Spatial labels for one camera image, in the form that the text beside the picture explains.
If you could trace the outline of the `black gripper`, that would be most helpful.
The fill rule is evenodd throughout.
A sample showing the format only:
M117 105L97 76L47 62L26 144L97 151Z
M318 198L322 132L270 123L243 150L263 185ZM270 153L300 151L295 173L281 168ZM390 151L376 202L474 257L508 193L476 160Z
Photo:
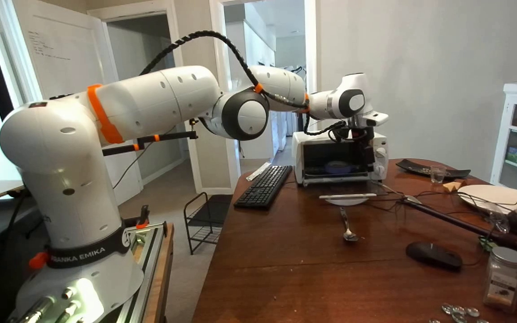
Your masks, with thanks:
M374 128L354 128L352 130L354 151L365 159L374 157Z

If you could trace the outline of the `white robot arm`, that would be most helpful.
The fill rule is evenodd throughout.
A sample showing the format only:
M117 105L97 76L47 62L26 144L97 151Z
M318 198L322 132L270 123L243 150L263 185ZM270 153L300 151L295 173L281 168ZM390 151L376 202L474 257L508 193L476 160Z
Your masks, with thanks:
M361 72L318 94L282 69L252 67L248 78L246 87L227 92L209 69L178 67L92 85L6 117L0 148L18 168L51 239L44 266L18 291L15 322L99 323L144 284L133 234L119 216L108 155L167 141L175 126L193 119L234 141L261 137L272 112L345 119L361 130L388 119L372 107Z

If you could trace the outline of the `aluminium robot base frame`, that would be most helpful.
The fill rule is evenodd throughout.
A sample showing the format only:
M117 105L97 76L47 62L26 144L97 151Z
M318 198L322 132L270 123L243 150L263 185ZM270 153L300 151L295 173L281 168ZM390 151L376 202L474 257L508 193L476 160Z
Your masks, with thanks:
M22 286L9 323L164 323L175 227L128 230L132 250L74 270L44 268Z

